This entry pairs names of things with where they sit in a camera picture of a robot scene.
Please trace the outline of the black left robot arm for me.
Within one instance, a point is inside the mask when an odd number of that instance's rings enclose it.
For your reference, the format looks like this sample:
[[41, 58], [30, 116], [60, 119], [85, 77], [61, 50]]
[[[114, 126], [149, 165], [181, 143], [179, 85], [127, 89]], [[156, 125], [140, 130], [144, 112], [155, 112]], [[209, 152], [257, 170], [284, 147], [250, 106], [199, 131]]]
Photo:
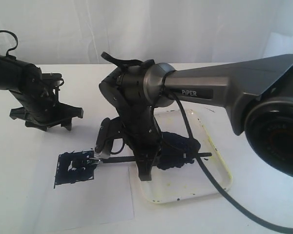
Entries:
[[10, 117], [21, 119], [28, 128], [42, 131], [60, 125], [72, 129], [74, 117], [83, 118], [81, 107], [59, 101], [64, 79], [60, 73], [43, 73], [34, 64], [13, 56], [0, 56], [0, 90], [8, 90], [21, 104], [11, 109]]

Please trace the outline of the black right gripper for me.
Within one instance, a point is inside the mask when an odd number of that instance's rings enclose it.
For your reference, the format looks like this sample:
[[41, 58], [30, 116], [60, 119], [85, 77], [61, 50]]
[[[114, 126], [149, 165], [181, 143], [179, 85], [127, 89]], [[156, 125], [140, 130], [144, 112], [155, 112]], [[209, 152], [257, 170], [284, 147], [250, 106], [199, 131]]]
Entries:
[[116, 111], [122, 122], [123, 139], [133, 151], [141, 181], [152, 181], [152, 167], [161, 158], [160, 129], [149, 104], [122, 102]]

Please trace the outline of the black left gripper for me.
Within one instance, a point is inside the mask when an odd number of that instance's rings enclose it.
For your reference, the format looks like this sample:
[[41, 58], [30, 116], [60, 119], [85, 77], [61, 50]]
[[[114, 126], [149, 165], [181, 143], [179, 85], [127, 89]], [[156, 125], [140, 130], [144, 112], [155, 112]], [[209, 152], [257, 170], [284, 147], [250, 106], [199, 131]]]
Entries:
[[46, 132], [49, 124], [60, 124], [66, 130], [72, 130], [72, 118], [83, 118], [81, 107], [74, 107], [59, 101], [60, 88], [56, 86], [34, 87], [31, 89], [9, 89], [9, 92], [21, 104], [11, 109], [9, 116], [25, 121], [27, 128]]

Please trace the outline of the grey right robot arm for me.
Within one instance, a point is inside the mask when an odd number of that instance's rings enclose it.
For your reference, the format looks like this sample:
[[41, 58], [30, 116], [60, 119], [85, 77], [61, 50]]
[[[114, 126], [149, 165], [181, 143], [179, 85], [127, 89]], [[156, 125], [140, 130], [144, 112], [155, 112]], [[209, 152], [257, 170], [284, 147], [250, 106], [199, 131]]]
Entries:
[[141, 181], [162, 151], [154, 109], [186, 101], [225, 108], [232, 130], [245, 134], [255, 153], [293, 177], [293, 54], [176, 70], [154, 60], [102, 58], [116, 68], [99, 84], [113, 105]]

